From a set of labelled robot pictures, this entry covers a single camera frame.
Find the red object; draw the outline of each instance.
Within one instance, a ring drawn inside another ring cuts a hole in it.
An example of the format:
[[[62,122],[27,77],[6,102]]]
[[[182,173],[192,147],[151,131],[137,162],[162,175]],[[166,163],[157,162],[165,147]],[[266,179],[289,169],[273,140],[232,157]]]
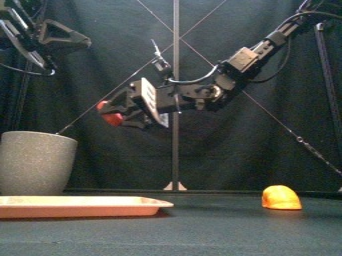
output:
[[[107,101],[102,101],[97,108],[98,110],[101,110],[105,106],[105,104],[107,103]],[[123,124],[123,116],[121,113],[114,113],[114,114],[102,114],[103,119],[106,120],[106,122],[113,125],[113,126],[121,126]]]

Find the robotic arm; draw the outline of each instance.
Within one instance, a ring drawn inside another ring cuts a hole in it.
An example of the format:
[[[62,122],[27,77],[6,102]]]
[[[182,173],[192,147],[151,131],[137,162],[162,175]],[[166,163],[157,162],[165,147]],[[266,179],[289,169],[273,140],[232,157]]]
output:
[[[11,41],[2,46],[15,46],[29,61],[54,71],[57,55],[89,48],[91,40],[54,20],[38,22],[42,8],[42,0],[0,0],[0,27],[7,36],[0,41]]]
[[[327,19],[342,19],[341,0],[306,0],[293,15],[253,47],[244,47],[221,61],[210,73],[194,81],[177,81],[173,68],[157,48],[153,65],[164,79],[156,87],[146,78],[131,83],[109,101],[99,104],[103,118],[115,126],[147,127],[151,123],[168,127],[168,113],[188,109],[217,111],[261,73],[273,55],[286,45],[289,38]],[[121,97],[126,105],[118,106]]]

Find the black backdrop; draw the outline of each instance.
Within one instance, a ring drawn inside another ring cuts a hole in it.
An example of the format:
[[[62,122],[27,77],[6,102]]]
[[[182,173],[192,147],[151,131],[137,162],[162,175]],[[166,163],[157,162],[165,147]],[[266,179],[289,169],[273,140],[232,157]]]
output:
[[[186,42],[181,41],[181,78],[204,76],[212,69],[209,62],[229,58],[240,48],[258,43],[294,14],[301,2],[181,0],[180,31]],[[93,46],[59,60],[55,77],[30,79],[17,129],[57,133],[101,98],[110,98],[118,86],[127,86],[141,77],[160,83],[146,64],[154,57],[151,39],[162,50],[173,44],[173,8],[172,0],[49,1],[46,17],[90,36]],[[336,22],[325,34],[341,95],[341,23]],[[173,47],[164,56],[173,63]],[[281,51],[260,79],[276,72],[284,57]],[[14,86],[6,92],[15,95],[21,79],[14,80],[11,74],[7,79]],[[340,167],[314,29],[294,39],[284,72],[270,82],[249,85],[246,93]],[[10,98],[2,98],[7,119]],[[93,108],[65,135],[79,141],[69,188],[164,189],[170,183],[173,129],[114,128]],[[216,113],[192,110],[180,116],[180,180],[192,190],[262,190],[273,184],[306,191],[341,188],[341,177],[246,94]]]

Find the black cable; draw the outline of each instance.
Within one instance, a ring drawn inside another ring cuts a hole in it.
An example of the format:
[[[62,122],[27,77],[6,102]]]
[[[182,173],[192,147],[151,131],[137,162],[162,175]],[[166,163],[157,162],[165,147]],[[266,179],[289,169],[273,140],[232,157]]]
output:
[[[282,24],[278,26],[277,30],[278,30],[281,27],[284,27],[284,25],[285,25],[286,23],[293,22],[296,18],[304,17],[304,16],[310,16],[310,15],[327,16],[327,17],[331,17],[331,18],[333,18],[333,19],[342,20],[342,16],[336,15],[336,14],[332,14],[332,13],[328,13],[328,12],[317,12],[317,11],[301,12],[301,13],[297,13],[296,15],[293,15],[292,17],[289,17],[289,18],[282,22]]]
[[[54,76],[55,75],[55,69],[51,69],[51,72],[50,74],[45,74],[45,73],[37,73],[37,72],[31,72],[31,71],[26,71],[23,69],[19,69],[19,68],[15,68],[15,67],[11,67],[9,65],[6,65],[5,63],[0,63],[0,66],[6,69],[10,69],[15,72],[19,72],[19,73],[23,73],[26,75],[31,75],[31,76]]]

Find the orange tray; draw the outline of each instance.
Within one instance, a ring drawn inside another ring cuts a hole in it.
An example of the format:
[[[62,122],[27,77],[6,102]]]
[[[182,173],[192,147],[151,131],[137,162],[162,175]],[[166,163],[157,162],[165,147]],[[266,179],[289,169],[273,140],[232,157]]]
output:
[[[0,218],[150,216],[173,206],[137,196],[0,196]]]

